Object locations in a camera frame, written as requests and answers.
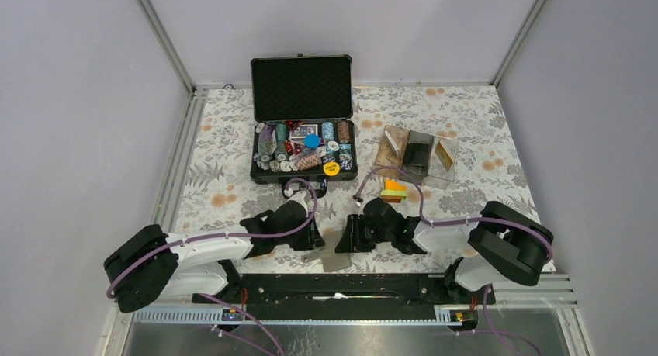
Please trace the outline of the beige card holder wallet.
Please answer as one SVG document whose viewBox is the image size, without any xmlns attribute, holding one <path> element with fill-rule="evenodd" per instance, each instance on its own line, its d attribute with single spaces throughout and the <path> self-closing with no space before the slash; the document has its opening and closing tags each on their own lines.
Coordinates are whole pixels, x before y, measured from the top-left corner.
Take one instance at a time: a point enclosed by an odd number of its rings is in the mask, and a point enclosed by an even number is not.
<svg viewBox="0 0 658 356">
<path fill-rule="evenodd" d="M 301 257 L 304 264 L 320 265 L 323 273 L 334 273 L 352 266 L 349 253 L 336 253 L 335 248 L 343 237 L 340 231 L 328 231 L 322 235 L 325 245 Z"/>
</svg>

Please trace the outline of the clear acrylic card box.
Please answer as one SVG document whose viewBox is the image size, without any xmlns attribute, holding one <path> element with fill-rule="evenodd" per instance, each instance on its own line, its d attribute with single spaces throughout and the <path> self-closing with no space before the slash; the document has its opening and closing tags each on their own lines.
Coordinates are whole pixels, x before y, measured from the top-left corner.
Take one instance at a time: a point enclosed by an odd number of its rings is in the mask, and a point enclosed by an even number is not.
<svg viewBox="0 0 658 356">
<path fill-rule="evenodd" d="M 435 155 L 438 141 L 449 142 L 455 156 L 451 170 L 446 171 Z M 445 135 L 427 133 L 387 125 L 383 129 L 375 159 L 375 174 L 406 183 L 416 182 L 432 188 L 447 189 L 456 180 L 459 140 Z"/>
</svg>

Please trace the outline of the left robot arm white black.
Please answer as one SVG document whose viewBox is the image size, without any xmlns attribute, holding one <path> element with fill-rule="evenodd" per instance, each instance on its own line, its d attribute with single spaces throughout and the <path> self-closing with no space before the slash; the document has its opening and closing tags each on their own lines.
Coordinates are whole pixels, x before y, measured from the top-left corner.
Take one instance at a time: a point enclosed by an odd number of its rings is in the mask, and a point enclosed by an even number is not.
<svg viewBox="0 0 658 356">
<path fill-rule="evenodd" d="M 260 257 L 280 245 L 293 246 L 305 239 L 316 211 L 317 201 L 292 197 L 275 211 L 243 219 L 219 232 L 165 233 L 158 224 L 148 225 L 105 259 L 106 295 L 123 313 L 159 299 L 192 294 L 211 294 L 221 302 L 232 302 L 240 295 L 241 283 L 223 261 Z"/>
</svg>

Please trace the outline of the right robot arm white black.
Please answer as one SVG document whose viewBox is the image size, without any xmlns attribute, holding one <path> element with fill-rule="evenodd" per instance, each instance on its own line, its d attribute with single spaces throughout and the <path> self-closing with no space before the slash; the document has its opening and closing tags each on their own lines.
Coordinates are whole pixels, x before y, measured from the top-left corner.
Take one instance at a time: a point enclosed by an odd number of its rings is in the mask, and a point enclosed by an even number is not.
<svg viewBox="0 0 658 356">
<path fill-rule="evenodd" d="M 445 271 L 446 295 L 464 303 L 496 282 L 537 285 L 552 260 L 553 241 L 550 230 L 498 201 L 487 202 L 477 216 L 432 221 L 403 216 L 382 199 L 373 199 L 361 213 L 348 216 L 334 251 L 365 253 L 381 243 L 406 255 L 472 249 L 475 255 L 456 259 Z"/>
</svg>

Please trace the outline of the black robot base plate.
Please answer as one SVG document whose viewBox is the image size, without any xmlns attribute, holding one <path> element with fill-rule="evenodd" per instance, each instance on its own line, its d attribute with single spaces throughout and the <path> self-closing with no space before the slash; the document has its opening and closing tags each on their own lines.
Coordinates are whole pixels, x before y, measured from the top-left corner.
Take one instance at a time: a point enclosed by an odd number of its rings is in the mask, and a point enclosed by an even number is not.
<svg viewBox="0 0 658 356">
<path fill-rule="evenodd" d="M 434 320 L 436 309 L 492 305 L 494 294 L 448 288 L 442 275 L 240 274 L 216 298 L 261 321 Z"/>
</svg>

